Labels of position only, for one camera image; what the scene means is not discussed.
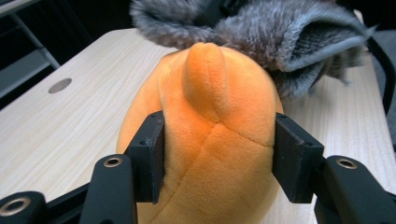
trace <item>fur fabric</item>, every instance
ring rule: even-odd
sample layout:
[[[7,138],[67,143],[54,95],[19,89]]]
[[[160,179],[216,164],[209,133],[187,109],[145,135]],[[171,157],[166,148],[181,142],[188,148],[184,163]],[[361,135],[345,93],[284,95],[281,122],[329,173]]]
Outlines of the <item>fur fabric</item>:
[[[283,100],[305,94],[324,75],[346,82],[346,69],[361,64],[373,32],[330,0],[250,0],[214,28],[194,25],[209,1],[135,1],[131,15],[159,45],[211,42],[246,54],[270,73]]]

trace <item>round hole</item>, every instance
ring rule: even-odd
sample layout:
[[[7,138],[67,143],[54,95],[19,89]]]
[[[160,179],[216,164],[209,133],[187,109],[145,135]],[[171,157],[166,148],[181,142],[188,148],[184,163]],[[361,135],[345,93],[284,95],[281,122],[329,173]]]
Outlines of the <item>round hole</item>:
[[[105,165],[105,167],[115,167],[115,166],[120,165],[121,163],[122,163],[121,158],[114,157],[114,158],[107,159],[105,161],[104,165]]]
[[[338,159],[337,163],[340,166],[342,166],[344,168],[347,168],[347,169],[356,169],[356,168],[358,168],[358,165],[355,162],[349,161],[349,160],[346,160],[346,159]]]
[[[0,217],[9,217],[25,209],[30,204],[30,199],[26,197],[14,199],[0,208]]]
[[[59,82],[53,84],[50,88],[49,88],[49,93],[53,94],[55,92],[58,91],[62,91],[64,90],[64,88],[66,88],[70,83],[72,82],[71,78],[65,78],[63,80],[60,80]]]

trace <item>orange plush toy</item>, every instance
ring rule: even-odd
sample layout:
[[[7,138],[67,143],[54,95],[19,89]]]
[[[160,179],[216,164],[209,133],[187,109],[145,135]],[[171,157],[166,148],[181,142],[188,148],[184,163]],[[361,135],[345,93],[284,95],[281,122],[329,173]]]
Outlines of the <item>orange plush toy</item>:
[[[260,223],[278,184],[272,174],[276,112],[269,75],[233,49],[198,43],[164,56],[120,129],[123,153],[147,115],[165,118],[165,176],[139,223]]]

